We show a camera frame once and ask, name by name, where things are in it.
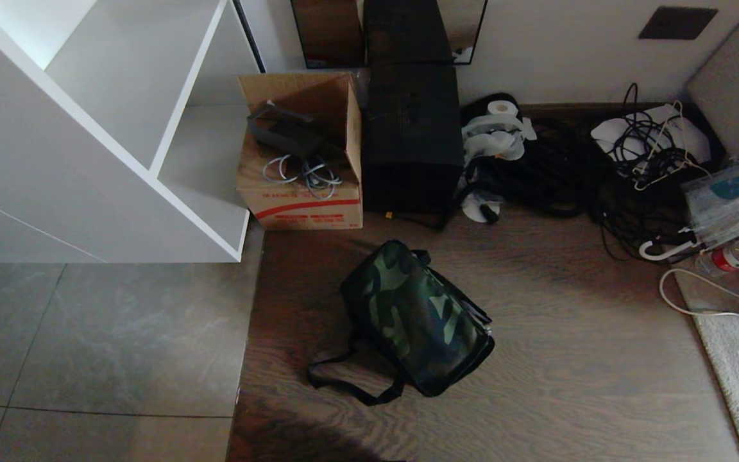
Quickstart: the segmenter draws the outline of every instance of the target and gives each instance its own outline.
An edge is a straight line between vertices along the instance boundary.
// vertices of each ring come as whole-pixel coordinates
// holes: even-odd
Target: plastic bottle
[[[701,255],[695,265],[704,274],[715,278],[739,270],[739,242]]]

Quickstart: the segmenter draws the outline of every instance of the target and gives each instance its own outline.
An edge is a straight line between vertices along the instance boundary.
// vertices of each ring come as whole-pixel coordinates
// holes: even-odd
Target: mirror
[[[400,62],[471,64],[487,0],[291,2],[307,68],[325,69],[364,67],[367,49]],[[414,31],[422,43],[396,40]]]

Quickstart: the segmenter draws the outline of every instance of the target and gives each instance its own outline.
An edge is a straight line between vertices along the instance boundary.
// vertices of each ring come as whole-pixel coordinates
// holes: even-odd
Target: white umbrella handle
[[[654,246],[654,243],[652,241],[647,241],[645,243],[642,243],[640,245],[640,248],[638,249],[638,253],[640,254],[640,257],[644,257],[646,260],[651,261],[662,261],[666,260],[669,257],[674,257],[674,255],[677,255],[680,252],[683,252],[686,249],[693,248],[693,246],[696,246],[697,243],[692,241],[686,241],[685,243],[676,246],[674,249],[671,249],[668,252],[663,252],[660,255],[652,255],[648,252],[646,252],[651,246]]]

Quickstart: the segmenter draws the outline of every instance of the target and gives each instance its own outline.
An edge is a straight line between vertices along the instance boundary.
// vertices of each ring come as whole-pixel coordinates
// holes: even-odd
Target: wooden floor
[[[376,246],[428,249],[487,310],[495,351],[442,397],[368,409],[314,391],[311,360],[345,349],[337,293]],[[612,261],[586,218],[518,207],[443,233],[366,217],[345,232],[268,233],[229,460],[739,460],[733,426],[690,322],[660,301],[662,269]],[[327,371],[381,391],[369,354]]]

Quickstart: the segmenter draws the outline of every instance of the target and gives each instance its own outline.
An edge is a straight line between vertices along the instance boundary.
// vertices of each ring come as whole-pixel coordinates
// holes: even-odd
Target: gray tile floor
[[[263,238],[238,265],[0,265],[0,461],[223,461]]]

